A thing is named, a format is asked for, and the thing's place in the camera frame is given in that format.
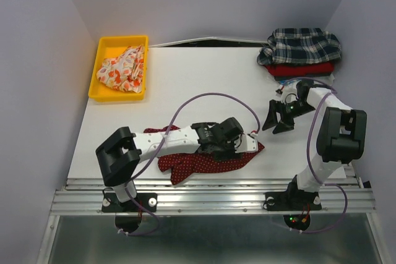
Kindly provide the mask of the yellow plastic bin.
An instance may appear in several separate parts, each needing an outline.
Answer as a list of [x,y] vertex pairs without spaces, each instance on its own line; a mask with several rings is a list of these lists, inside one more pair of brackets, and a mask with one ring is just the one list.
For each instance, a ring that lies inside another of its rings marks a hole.
[[[137,36],[104,36],[100,38],[98,43],[97,55],[92,72],[92,79],[90,82],[90,88],[88,96],[91,99],[100,102],[110,101],[137,101],[144,98],[146,73],[147,73],[147,54],[148,54],[148,43],[149,38],[146,35]],[[96,73],[101,67],[101,64],[105,58],[118,57],[129,47],[137,47],[139,45],[145,46],[144,53],[144,76],[142,82],[142,91],[140,93],[121,92],[110,89],[104,84],[100,83],[96,78]]]

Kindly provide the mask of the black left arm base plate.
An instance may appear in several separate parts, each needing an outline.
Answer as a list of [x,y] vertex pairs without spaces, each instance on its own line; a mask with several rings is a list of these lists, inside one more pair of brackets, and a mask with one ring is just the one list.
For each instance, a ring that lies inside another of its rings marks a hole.
[[[137,193],[135,201],[152,213],[157,210],[158,195],[156,193]],[[103,213],[137,213],[140,208],[132,201],[121,203],[115,193],[105,192],[101,211]]]

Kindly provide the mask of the folded red skirt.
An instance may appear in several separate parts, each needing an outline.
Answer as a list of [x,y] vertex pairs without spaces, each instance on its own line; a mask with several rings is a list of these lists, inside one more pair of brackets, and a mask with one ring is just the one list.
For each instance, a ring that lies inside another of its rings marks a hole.
[[328,76],[334,71],[331,62],[294,66],[291,64],[274,64],[265,66],[275,80],[287,80],[295,77]]

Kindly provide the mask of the aluminium table frame rail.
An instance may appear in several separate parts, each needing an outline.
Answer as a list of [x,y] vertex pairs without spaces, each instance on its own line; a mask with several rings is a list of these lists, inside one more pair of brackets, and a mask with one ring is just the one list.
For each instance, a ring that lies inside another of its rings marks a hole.
[[[186,127],[196,122],[220,122],[235,117],[245,131],[256,128],[256,116],[267,114],[268,99],[247,99],[246,106],[222,96],[205,96],[186,106],[171,100],[143,103],[87,103],[67,182],[55,193],[51,212],[57,215],[99,215],[103,179],[95,149],[116,129],[132,132],[162,128],[173,122]],[[247,166],[222,174],[194,174],[180,185],[172,185],[170,174],[156,163],[141,164],[136,181],[138,192],[158,195],[157,214],[171,215],[261,215],[265,193],[285,190],[293,176],[306,166],[307,136],[312,114],[296,119],[291,132],[259,134],[264,151]]]

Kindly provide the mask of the orange floral white skirt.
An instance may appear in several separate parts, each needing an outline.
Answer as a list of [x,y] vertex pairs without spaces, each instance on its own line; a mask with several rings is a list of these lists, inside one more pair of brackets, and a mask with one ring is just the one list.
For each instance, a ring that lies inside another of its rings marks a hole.
[[105,58],[96,78],[106,87],[130,93],[140,93],[144,76],[145,46],[129,46],[118,57]]

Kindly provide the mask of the white blue patterned skirt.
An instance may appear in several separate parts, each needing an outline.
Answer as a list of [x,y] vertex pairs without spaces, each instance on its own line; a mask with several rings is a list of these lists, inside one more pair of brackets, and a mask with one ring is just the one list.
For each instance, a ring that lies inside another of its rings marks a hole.
[[278,85],[277,88],[279,89],[295,87],[297,83],[302,80],[307,80],[308,82],[312,82],[313,84],[322,84],[332,87],[335,81],[335,76],[334,74],[330,74],[322,77],[297,77],[292,79],[276,80],[275,77],[268,75],[265,79],[266,81],[276,83]]

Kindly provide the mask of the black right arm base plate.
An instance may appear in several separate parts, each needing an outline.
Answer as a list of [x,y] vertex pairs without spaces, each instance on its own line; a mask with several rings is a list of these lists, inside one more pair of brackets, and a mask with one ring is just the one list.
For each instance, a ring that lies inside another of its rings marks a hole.
[[266,192],[264,206],[268,211],[319,211],[322,209],[317,192]]

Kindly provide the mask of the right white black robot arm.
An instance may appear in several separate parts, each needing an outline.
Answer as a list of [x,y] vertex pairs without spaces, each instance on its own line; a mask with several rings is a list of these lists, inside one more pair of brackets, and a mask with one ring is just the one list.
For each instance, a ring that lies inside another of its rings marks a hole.
[[295,128],[295,118],[310,112],[314,121],[322,122],[315,154],[310,152],[315,122],[309,128],[307,167],[292,178],[285,191],[265,193],[263,207],[268,211],[321,210],[319,190],[324,182],[338,168],[363,155],[367,114],[340,101],[331,86],[317,79],[289,80],[276,92],[280,99],[270,101],[263,130],[289,132]]

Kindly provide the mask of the dark red polka dot skirt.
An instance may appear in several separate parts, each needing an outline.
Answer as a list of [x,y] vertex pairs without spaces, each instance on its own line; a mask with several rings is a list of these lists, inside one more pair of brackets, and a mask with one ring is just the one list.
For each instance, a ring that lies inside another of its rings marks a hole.
[[158,157],[157,165],[161,172],[171,171],[170,181],[173,185],[182,183],[194,173],[218,174],[230,172],[245,167],[265,147],[260,142],[254,153],[243,153],[238,159],[215,161],[213,156],[205,153],[185,154],[178,153]]

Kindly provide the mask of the navy white plaid skirt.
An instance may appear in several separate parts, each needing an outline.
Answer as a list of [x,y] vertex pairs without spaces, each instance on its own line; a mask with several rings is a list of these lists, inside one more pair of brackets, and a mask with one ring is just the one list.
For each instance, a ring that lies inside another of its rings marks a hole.
[[257,63],[262,66],[293,66],[338,61],[342,47],[338,38],[320,28],[278,28],[259,51]]

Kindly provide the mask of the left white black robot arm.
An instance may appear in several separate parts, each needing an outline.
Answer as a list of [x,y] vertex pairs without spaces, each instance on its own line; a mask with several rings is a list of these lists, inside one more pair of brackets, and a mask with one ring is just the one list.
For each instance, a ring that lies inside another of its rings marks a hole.
[[221,123],[201,122],[164,132],[132,133],[117,129],[95,150],[104,185],[114,190],[116,203],[125,211],[137,206],[130,180],[139,163],[157,156],[203,153],[216,161],[232,160],[255,145],[233,117]]

